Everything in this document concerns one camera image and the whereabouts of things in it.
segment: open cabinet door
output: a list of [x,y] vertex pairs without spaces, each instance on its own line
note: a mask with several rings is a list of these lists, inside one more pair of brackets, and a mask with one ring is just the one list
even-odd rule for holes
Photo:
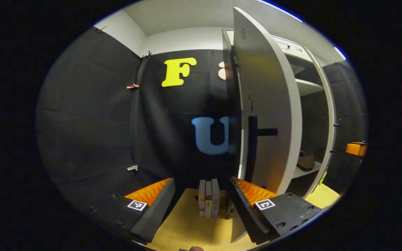
[[[273,37],[240,8],[233,8],[233,54],[240,92],[240,165],[246,181],[284,194],[302,140],[302,109],[294,73]],[[233,227],[241,219],[233,217]],[[243,236],[234,232],[233,241]]]

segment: orange foam pad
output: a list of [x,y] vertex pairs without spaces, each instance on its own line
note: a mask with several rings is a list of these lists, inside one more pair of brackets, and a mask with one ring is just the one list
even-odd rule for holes
[[158,194],[161,192],[162,188],[167,184],[169,180],[170,178],[166,178],[165,180],[158,181],[154,184],[151,184],[150,186],[146,186],[124,197],[131,200],[145,202],[148,204],[148,206],[151,206],[151,204],[153,204],[153,202],[155,201],[156,197],[158,197]]
[[277,196],[276,193],[266,190],[262,187],[254,185],[250,182],[240,180],[239,178],[232,177],[233,180],[237,183],[237,185],[243,191],[243,194],[246,196],[249,203],[254,206],[256,202],[266,200],[269,198],[273,198]]
[[345,151],[357,156],[364,156],[365,151],[367,151],[367,146],[362,146],[359,143],[353,142],[351,144],[347,144],[347,149]]

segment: stack of books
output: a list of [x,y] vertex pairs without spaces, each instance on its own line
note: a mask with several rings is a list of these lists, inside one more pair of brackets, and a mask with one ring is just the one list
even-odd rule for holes
[[220,188],[218,179],[200,180],[198,189],[198,207],[200,216],[218,217],[220,207]]

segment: black curtain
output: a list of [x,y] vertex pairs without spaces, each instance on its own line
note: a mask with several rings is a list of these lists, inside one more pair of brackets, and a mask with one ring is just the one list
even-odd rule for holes
[[[197,63],[190,66],[187,77],[180,74],[184,83],[163,87],[164,61],[190,57]],[[230,116],[233,107],[228,102],[226,81],[217,75],[222,61],[221,50],[173,51],[144,59],[131,117],[133,159],[139,165],[140,178],[151,176],[158,181],[172,177],[177,187],[197,189],[200,179],[233,175],[233,156],[199,151],[191,123],[196,117],[213,118],[211,142],[219,145],[224,141],[219,119]]]
[[356,73],[344,60],[323,67],[332,90],[336,123],[334,150],[323,183],[343,194],[350,186],[362,157],[346,153],[347,143],[367,140],[367,106]]
[[131,102],[139,57],[96,27],[78,37],[51,67],[36,109],[37,139],[50,178],[79,210],[139,180],[131,157]]

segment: black door handle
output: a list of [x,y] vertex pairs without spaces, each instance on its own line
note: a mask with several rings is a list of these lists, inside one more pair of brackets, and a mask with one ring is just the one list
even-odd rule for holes
[[245,181],[252,181],[252,176],[255,169],[255,159],[257,156],[257,137],[258,136],[276,136],[278,131],[276,128],[258,129],[257,116],[249,116],[249,134],[247,145],[247,161],[246,161],[246,173],[244,174]]

